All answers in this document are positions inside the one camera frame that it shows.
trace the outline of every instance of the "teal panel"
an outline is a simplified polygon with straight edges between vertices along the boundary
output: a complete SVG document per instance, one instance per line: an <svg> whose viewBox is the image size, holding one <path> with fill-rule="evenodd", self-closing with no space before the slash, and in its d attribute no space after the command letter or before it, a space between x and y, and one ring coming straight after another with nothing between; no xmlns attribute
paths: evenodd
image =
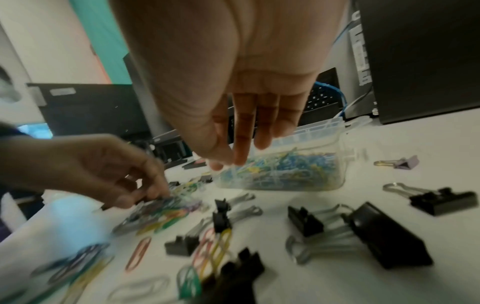
<svg viewBox="0 0 480 304"><path fill-rule="evenodd" d="M129 52L108 0L70 0L113 84L131 84L123 58Z"/></svg>

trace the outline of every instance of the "desk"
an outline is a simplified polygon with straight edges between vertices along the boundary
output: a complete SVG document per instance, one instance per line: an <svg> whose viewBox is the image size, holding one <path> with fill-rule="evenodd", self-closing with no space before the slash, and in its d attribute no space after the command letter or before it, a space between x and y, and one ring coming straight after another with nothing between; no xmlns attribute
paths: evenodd
<svg viewBox="0 0 480 304"><path fill-rule="evenodd" d="M382 191L389 182L454 191L480 193L480 109L381 126L375 121L346 135L345 142L363 154L349 164L343 187L329 192L253 191L256 199L243 207L257 205L263 215L239 222L233 228L232 252L245 246L258 251L268 268L255 282L259 303L479 303L480 302L480 208L431 217L409 206L406 199ZM376 160L418 155L420 165L412 171L375 167ZM189 181L207 167L169 169L169 180ZM202 197L232 198L241 190L206 187ZM287 205L320 209L346 203L358 207L370 201L404 227L422 238L435 261L433 267L384 270L367 252L351 257L314 258L297 266L285 251L285 240L293 228L287 220ZM72 195L41 210L0 245L2 259L21 261L33 269L46 261L75 253L81 247L109 241L115 259L88 286L79 300L103 303L119 284L153 275L170 276L168 290L153 300L175 297L175 275L191 258L166 256L164 243L184 234L205 214L194 212L186 219L152 236L152 242L138 268L124 271L142 236L112 237L112 228L128 210L94 212L99 203ZM65 288L45 300L58 303Z"/></svg>

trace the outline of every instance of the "plastic container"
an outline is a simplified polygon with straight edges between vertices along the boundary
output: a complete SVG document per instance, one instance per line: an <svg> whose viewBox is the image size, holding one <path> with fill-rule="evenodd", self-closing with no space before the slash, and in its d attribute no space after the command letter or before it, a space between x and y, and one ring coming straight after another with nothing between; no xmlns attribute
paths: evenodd
<svg viewBox="0 0 480 304"><path fill-rule="evenodd" d="M212 171L222 188L324 191L340 188L347 168L343 118L301 126L287 137L258 150L251 144L242 167Z"/></svg>

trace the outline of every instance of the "red paper clip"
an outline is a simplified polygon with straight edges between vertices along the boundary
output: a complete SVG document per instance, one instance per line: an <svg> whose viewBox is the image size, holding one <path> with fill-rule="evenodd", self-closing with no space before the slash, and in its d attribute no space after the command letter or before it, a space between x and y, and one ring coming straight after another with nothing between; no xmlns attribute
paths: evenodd
<svg viewBox="0 0 480 304"><path fill-rule="evenodd" d="M128 261L128 264L125 267L126 272L130 272L130 271L134 270L135 268L137 268L137 266L142 261L144 255L145 255L145 252L147 251L151 241L152 241L151 237L146 237L146 238L142 239L140 242L138 242L138 245L136 246L135 251L131 255L131 258Z"/></svg>

